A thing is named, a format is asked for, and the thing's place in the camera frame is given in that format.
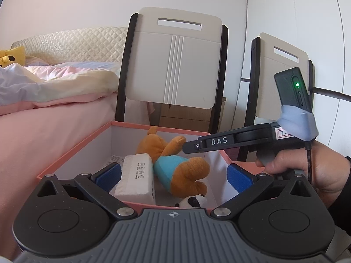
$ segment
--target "wooden cabinet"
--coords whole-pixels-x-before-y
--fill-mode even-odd
[[[219,123],[222,120],[225,101],[226,98],[223,98]],[[208,132],[210,119],[211,109],[206,110],[162,104],[159,126],[166,128],[195,130],[198,132]]]

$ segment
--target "human hand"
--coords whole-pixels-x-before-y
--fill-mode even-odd
[[[312,185],[326,207],[338,198],[350,174],[350,162],[340,153],[324,144],[312,143]],[[264,165],[256,160],[258,167]],[[275,159],[268,163],[264,172],[267,174],[283,173],[287,169],[301,169],[307,175],[307,153],[305,148],[282,150]]]

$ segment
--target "black sleeve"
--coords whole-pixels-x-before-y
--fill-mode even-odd
[[[335,225],[351,236],[351,173],[335,202],[329,207]]]

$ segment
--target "metal screw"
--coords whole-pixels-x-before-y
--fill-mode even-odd
[[[123,208],[119,208],[117,210],[117,215],[119,216],[131,216],[134,213],[134,210],[130,207],[123,207]]]
[[[230,209],[227,208],[216,208],[213,213],[216,217],[228,216],[230,215]]]

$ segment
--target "crosshair logo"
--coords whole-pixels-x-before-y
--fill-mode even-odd
[[[179,215],[179,213],[177,213],[176,211],[170,212],[169,215],[173,218],[175,218],[176,216]]]

